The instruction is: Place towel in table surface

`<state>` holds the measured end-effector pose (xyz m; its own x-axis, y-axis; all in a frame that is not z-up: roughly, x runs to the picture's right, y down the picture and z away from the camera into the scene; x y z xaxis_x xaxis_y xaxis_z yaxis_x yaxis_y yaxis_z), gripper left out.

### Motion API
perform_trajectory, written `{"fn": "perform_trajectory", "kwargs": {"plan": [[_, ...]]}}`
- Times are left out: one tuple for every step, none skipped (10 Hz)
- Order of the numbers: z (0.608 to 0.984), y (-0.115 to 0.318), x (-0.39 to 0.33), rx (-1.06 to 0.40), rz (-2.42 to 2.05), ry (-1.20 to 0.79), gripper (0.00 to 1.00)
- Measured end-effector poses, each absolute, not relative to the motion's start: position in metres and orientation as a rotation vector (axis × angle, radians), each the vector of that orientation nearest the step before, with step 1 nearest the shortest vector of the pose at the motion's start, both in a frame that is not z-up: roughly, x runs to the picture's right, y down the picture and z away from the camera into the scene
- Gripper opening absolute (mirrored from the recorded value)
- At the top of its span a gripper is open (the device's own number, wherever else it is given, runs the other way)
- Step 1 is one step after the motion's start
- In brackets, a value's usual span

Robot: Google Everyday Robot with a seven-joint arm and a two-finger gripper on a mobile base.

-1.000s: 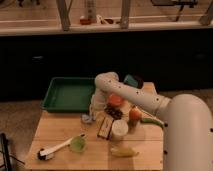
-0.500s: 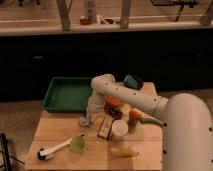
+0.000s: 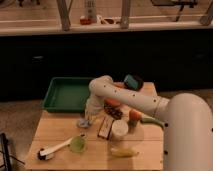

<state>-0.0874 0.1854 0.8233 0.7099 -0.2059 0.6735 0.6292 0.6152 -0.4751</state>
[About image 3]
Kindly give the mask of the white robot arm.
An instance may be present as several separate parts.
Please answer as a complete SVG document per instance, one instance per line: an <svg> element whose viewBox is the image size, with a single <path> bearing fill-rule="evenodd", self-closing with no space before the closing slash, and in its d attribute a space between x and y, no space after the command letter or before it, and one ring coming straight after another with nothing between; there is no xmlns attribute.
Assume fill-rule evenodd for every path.
<svg viewBox="0 0 213 171"><path fill-rule="evenodd" d="M88 88L87 115L98 114L111 98L164 123L164 171L213 171L213 112L201 97L148 95L116 87L108 75L92 79Z"/></svg>

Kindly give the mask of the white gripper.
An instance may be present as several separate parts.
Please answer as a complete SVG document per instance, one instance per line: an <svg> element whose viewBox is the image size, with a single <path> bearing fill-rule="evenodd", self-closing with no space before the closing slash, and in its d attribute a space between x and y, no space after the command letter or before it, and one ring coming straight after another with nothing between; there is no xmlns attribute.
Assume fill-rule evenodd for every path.
<svg viewBox="0 0 213 171"><path fill-rule="evenodd" d="M94 117L100 112L100 108L92 104L87 103L85 108L85 119L88 122L92 122Z"/></svg>

